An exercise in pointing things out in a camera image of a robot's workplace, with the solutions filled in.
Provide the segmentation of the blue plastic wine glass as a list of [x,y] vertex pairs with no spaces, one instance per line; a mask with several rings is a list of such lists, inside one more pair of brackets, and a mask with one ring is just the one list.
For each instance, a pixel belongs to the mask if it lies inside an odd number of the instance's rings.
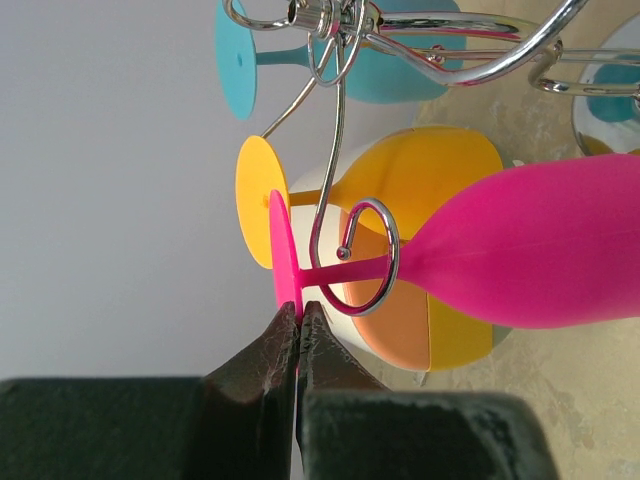
[[[376,5],[384,12],[457,12],[452,0],[389,0]],[[257,67],[260,65],[299,65],[307,67],[307,47],[280,51],[256,50],[252,32],[236,24],[218,3],[214,26],[216,65],[227,104],[240,120],[248,119],[257,93]],[[348,98],[369,104],[396,104],[433,100],[446,88],[414,70],[396,56],[366,46],[360,49],[346,80]]]

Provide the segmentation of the round white drawer cabinet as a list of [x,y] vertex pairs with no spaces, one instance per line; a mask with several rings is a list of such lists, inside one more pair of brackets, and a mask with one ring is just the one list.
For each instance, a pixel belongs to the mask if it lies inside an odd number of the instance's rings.
[[[370,146],[347,157],[347,166]],[[324,255],[337,245],[348,213],[331,206],[321,241]],[[472,363],[487,356],[507,333],[455,311],[404,281],[396,282],[384,304],[367,316],[330,313],[339,337],[408,370],[447,370]]]

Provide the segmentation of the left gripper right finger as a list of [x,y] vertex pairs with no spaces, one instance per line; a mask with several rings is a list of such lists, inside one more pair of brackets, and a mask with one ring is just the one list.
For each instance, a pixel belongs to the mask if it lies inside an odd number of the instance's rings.
[[301,326],[297,440],[308,479],[556,479],[541,424],[498,392],[392,391],[335,338]]

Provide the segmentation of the orange wine glass front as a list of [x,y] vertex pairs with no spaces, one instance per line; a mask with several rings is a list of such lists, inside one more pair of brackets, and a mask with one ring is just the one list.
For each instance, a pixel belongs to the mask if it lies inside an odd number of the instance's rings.
[[[330,204],[348,212],[366,197],[393,215],[401,239],[410,240],[452,196],[504,168],[494,144],[481,132],[428,126],[393,133],[366,149],[331,187]],[[290,192],[272,145],[253,135],[237,157],[235,200],[240,229],[254,260],[272,266],[269,198],[278,191],[286,208],[319,202],[321,192]]]

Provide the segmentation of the pink plastic wine glass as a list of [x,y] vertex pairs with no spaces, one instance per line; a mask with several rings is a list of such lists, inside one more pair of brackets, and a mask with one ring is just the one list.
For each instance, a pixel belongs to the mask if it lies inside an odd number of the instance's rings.
[[378,280],[381,305],[397,281],[496,325],[551,329],[639,313],[639,159],[605,154],[490,175],[443,204],[406,244],[392,220],[384,256],[303,269],[282,195],[269,198],[279,304],[309,286]]

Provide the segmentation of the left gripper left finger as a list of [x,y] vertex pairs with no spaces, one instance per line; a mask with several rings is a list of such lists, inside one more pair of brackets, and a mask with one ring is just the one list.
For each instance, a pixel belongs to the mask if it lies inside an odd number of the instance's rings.
[[299,327],[292,304],[203,377],[1,384],[5,479],[286,479]]

